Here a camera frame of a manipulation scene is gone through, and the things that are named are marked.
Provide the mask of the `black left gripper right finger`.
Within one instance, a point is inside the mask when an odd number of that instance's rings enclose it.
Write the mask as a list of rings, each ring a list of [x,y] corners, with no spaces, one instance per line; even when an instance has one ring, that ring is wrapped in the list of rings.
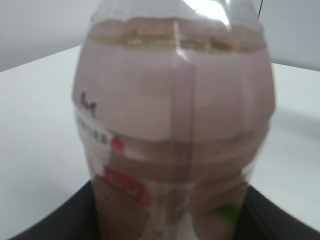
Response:
[[[237,240],[319,240],[320,232],[249,187],[236,228]]]

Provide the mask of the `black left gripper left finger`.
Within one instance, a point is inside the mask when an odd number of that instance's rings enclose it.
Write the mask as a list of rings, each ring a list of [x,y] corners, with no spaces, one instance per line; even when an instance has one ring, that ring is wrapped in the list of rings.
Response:
[[[0,203],[2,240],[98,240],[91,182],[57,207],[37,209],[17,200]]]

